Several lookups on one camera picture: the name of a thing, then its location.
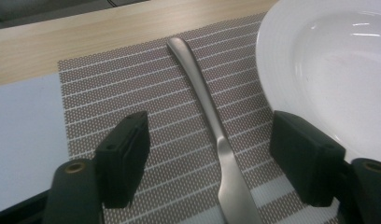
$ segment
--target wooden table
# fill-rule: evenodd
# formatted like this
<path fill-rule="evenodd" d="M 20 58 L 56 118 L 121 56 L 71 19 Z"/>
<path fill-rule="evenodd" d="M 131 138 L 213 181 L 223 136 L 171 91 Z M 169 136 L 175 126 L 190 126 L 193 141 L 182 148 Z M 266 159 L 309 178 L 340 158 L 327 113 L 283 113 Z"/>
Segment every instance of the wooden table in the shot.
<path fill-rule="evenodd" d="M 0 85 L 58 72 L 57 62 L 269 10 L 276 0 L 151 0 L 0 30 Z"/>

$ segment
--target black plastic part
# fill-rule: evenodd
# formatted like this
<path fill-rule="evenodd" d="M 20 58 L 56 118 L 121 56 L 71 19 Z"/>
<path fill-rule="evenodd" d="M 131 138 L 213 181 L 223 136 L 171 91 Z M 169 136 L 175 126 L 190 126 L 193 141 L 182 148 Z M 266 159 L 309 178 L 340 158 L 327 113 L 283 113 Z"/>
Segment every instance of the black plastic part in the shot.
<path fill-rule="evenodd" d="M 48 200 L 48 193 L 48 191 L 44 191 L 0 212 L 0 223 L 42 223 L 43 213 Z"/>
<path fill-rule="evenodd" d="M 330 183 L 343 164 L 343 147 L 306 120 L 275 111 L 270 152 L 304 203 L 331 205 Z"/>
<path fill-rule="evenodd" d="M 104 223 L 94 164 L 91 160 L 69 161 L 56 170 L 43 223 Z"/>
<path fill-rule="evenodd" d="M 362 219 L 367 224 L 381 224 L 381 162 L 355 159 L 351 166 L 349 183 Z"/>
<path fill-rule="evenodd" d="M 149 145 L 148 114 L 143 111 L 122 120 L 96 149 L 93 160 L 106 208 L 123 208 L 133 201 Z"/>

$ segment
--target gray placemat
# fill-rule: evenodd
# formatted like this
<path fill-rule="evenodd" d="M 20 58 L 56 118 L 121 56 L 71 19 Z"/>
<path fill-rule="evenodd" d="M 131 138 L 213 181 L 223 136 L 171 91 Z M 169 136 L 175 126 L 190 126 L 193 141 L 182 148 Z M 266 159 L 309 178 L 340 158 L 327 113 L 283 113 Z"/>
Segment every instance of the gray placemat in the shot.
<path fill-rule="evenodd" d="M 261 89 L 255 42 L 264 14 L 177 36 L 204 72 L 235 156 L 264 223 L 336 223 L 337 202 L 301 203 L 270 157 L 272 112 Z M 59 62 L 70 159 L 92 158 L 126 115 L 147 110 L 151 152 L 130 208 L 105 210 L 106 223 L 223 223 L 214 141 L 169 37 Z"/>

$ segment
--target placemat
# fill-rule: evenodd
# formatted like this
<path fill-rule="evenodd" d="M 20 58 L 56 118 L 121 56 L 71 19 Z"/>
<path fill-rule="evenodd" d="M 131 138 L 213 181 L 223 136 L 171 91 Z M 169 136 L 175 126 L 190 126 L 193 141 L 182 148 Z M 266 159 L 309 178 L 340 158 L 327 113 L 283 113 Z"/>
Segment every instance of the placemat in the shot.
<path fill-rule="evenodd" d="M 337 202 L 317 209 L 299 200 L 269 155 L 272 111 L 255 64 L 264 14 L 178 34 L 188 41 L 229 135 L 264 223 L 337 223 Z M 93 151 L 126 115 L 147 110 L 151 151 L 130 208 L 105 210 L 106 223 L 223 223 L 220 166 L 170 36 L 59 62 L 69 157 Z"/>

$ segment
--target white plate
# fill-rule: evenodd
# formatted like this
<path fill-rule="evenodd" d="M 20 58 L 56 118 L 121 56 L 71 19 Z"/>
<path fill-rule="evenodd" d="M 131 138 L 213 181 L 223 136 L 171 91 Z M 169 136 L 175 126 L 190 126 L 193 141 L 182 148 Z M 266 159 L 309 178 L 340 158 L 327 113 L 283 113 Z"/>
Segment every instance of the white plate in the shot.
<path fill-rule="evenodd" d="M 381 0 L 281 0 L 265 16 L 257 65 L 273 110 L 308 120 L 381 161 Z"/>

